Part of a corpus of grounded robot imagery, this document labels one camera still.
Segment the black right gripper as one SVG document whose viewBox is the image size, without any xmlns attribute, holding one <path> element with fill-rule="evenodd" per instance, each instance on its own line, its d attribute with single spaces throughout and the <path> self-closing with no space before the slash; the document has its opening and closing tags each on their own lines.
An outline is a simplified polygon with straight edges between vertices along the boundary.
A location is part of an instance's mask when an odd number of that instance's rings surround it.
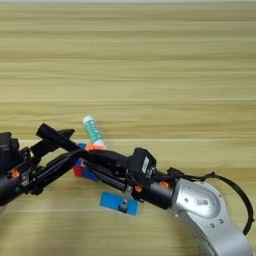
<svg viewBox="0 0 256 256">
<path fill-rule="evenodd" d="M 167 174 L 155 172 L 141 180 L 133 178 L 126 185 L 127 156 L 110 150 L 83 151 L 80 156 L 103 183 L 120 191 L 125 190 L 118 205 L 119 211 L 127 213 L 131 199 L 146 201 L 162 209 L 171 205 L 176 181 Z"/>
</svg>

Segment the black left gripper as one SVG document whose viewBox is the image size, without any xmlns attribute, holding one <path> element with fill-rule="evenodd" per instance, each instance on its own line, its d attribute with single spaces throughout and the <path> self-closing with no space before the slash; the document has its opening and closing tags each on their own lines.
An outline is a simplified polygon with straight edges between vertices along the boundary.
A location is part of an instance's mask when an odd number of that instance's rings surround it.
<svg viewBox="0 0 256 256">
<path fill-rule="evenodd" d="M 59 130 L 66 138 L 70 138 L 74 132 L 74 129 Z M 22 194 L 41 194 L 46 186 L 72 169 L 82 156 L 82 150 L 62 154 L 42 170 L 37 164 L 45 155 L 58 148 L 54 142 L 42 139 L 30 148 L 32 158 L 28 147 L 22 149 L 18 153 L 18 162 L 0 172 L 0 206 L 6 206 Z"/>
</svg>

